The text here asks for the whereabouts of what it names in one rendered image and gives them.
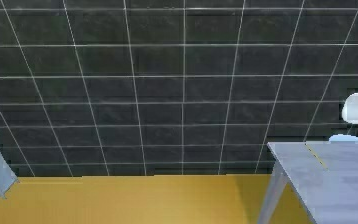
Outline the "grey table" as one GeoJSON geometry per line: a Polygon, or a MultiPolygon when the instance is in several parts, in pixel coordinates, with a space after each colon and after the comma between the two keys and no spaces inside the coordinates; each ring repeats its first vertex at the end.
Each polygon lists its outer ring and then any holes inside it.
{"type": "Polygon", "coordinates": [[[257,224],[268,224],[286,185],[314,224],[358,224],[358,142],[270,142],[275,164],[257,224]]]}

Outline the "white chair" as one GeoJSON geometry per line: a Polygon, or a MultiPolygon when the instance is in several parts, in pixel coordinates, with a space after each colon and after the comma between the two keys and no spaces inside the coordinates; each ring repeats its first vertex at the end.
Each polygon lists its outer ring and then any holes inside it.
{"type": "MultiPolygon", "coordinates": [[[[352,125],[358,125],[358,93],[349,95],[341,111],[343,120],[352,125]]],[[[330,142],[358,142],[358,134],[336,134],[329,138],[330,142]]]]}

